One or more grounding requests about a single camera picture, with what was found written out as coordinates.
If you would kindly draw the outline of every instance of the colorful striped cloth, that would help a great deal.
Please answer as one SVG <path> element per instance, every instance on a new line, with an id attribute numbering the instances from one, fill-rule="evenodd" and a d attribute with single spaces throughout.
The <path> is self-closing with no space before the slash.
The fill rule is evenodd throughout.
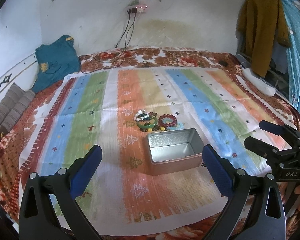
<path id="1" fill-rule="evenodd" d="M 30 171 L 54 174 L 98 144 L 103 160 L 76 200 L 100 234 L 149 235 L 198 222 L 220 212 L 226 197 L 201 166 L 149 175 L 146 133 L 133 116 L 139 109 L 173 114 L 235 168 L 261 175 L 269 167 L 245 149 L 244 139 L 288 146 L 258 127 L 261 120 L 276 123 L 270 110 L 277 110 L 257 98 L 241 77 L 233 82 L 221 68 L 125 67 L 68 75 L 51 101 L 37 109 L 35 130 L 20 154 L 20 188 Z M 56 199 L 52 202 L 66 227 Z"/>

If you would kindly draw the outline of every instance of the metal box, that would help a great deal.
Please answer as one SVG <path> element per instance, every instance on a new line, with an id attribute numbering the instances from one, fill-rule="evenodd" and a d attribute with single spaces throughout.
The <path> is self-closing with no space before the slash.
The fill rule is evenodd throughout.
<path id="1" fill-rule="evenodd" d="M 147 135 L 152 175 L 185 171 L 202 163 L 203 142 L 195 128 Z"/>

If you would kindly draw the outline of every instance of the white wall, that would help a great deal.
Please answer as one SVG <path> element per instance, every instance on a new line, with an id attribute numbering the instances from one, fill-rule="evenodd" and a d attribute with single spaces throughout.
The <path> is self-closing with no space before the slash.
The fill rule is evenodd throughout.
<path id="1" fill-rule="evenodd" d="M 113 48 L 126 24 L 124 8 L 131 1 L 42 0 L 42 40 L 51 43 L 70 34 L 79 55 Z M 148 5 L 148 12 L 136 22 L 130 44 L 235 53 L 236 23 L 243 1 L 140 0 Z"/>
<path id="2" fill-rule="evenodd" d="M 0 76 L 63 34 L 78 55 L 111 49 L 126 25 L 132 0 L 7 0 L 0 11 Z M 140 0 L 130 45 L 194 47 L 235 53 L 237 17 L 244 0 Z"/>
<path id="3" fill-rule="evenodd" d="M 7 0 L 0 10 L 0 77 L 42 44 L 40 0 Z"/>

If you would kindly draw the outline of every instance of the green stripe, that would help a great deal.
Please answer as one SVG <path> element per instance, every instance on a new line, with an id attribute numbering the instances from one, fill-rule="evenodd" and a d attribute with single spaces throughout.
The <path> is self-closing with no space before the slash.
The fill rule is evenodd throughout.
<path id="1" fill-rule="evenodd" d="M 225 122 L 233 130 L 234 134 L 243 144 L 245 138 L 252 135 L 252 133 L 248 131 L 246 123 L 243 122 L 239 115 L 231 110 L 228 105 L 209 88 L 208 85 L 202 82 L 202 80 L 192 70 L 182 69 L 180 71 L 192 82 L 193 85 L 207 96 L 210 100 L 210 104 L 219 113 L 223 122 Z M 249 150 L 246 151 L 257 168 L 259 168 L 262 158 Z"/>
<path id="2" fill-rule="evenodd" d="M 72 120 L 63 167 L 68 168 L 76 159 L 84 157 L 89 150 L 85 149 L 85 145 L 90 143 L 90 147 L 92 147 L 97 141 L 100 134 L 101 110 L 107 79 L 108 72 L 99 72 L 90 76 L 77 112 Z M 95 186 L 90 181 L 85 192 L 92 194 L 92 189 Z M 85 197 L 80 196 L 76 198 L 77 203 L 85 214 L 90 209 L 91 199 L 89 194 L 86 194 Z M 58 216 L 61 215 L 59 205 L 56 205 L 55 211 Z"/>

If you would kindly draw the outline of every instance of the power strip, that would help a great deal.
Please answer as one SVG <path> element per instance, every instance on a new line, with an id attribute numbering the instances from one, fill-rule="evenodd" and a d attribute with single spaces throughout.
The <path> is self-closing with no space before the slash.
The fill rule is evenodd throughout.
<path id="1" fill-rule="evenodd" d="M 127 11 L 129 9 L 136 8 L 137 12 L 146 12 L 148 10 L 148 6 L 146 4 L 136 4 L 136 5 L 130 5 L 126 8 Z"/>

